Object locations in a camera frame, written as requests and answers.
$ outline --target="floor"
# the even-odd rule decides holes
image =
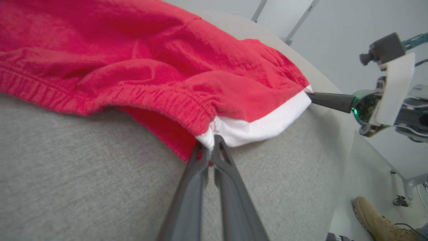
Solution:
[[[428,193],[419,187],[422,198],[428,203]],[[391,174],[385,162],[368,146],[361,137],[354,139],[345,181],[337,197],[337,207],[333,215],[330,232],[336,236],[346,236],[355,241],[372,241],[371,236],[360,225],[354,215],[352,200],[357,196],[368,198],[379,213],[393,223],[407,223],[413,228],[428,223],[428,213],[423,208],[416,189],[413,191],[412,207],[396,207],[392,200],[403,195],[401,179]]]

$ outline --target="cable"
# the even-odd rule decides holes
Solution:
[[[422,60],[422,61],[419,61],[419,62],[417,62],[417,63],[415,64],[415,67],[418,67],[419,65],[421,65],[421,64],[423,64],[423,63],[426,63],[426,62],[428,62],[428,59],[424,59],[424,60]]]
[[[418,190],[419,198],[421,199],[422,205],[424,205],[424,208],[425,208],[425,210],[426,210],[426,211],[427,211],[427,213],[428,213],[428,208],[427,208],[427,206],[425,205],[424,200],[422,199],[422,195],[421,195],[421,192],[419,191],[419,186],[418,186],[418,185],[416,185],[416,189]]]
[[[425,240],[428,240],[428,238],[426,238],[425,236],[423,236],[422,234],[420,234],[418,231],[416,231],[414,228],[410,227],[410,225],[408,225],[408,224],[405,224],[405,223],[396,223],[394,225],[406,225],[407,227],[409,227],[410,229],[412,229],[413,232],[417,233],[419,236],[421,236]]]

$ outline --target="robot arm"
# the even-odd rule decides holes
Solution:
[[[371,44],[369,53],[360,55],[361,63],[374,61],[381,71],[386,71],[386,76],[378,78],[374,90],[360,90],[353,95],[308,95],[314,104],[353,112],[363,136],[371,137],[394,126],[412,141],[428,142],[428,85],[419,84],[407,94],[415,67],[428,60],[415,64],[415,54],[406,51],[425,42],[428,33],[403,42],[393,33]]]

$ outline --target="tan boot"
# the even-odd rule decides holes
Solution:
[[[354,200],[354,213],[375,241],[419,241],[412,230],[402,229],[381,216],[365,197]]]

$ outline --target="white fabric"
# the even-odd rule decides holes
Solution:
[[[302,90],[271,113],[253,122],[216,116],[210,123],[207,132],[197,136],[209,150],[214,148],[214,135],[223,137],[230,147],[244,145],[250,142],[266,140],[282,133],[293,123],[311,103],[310,98]]]

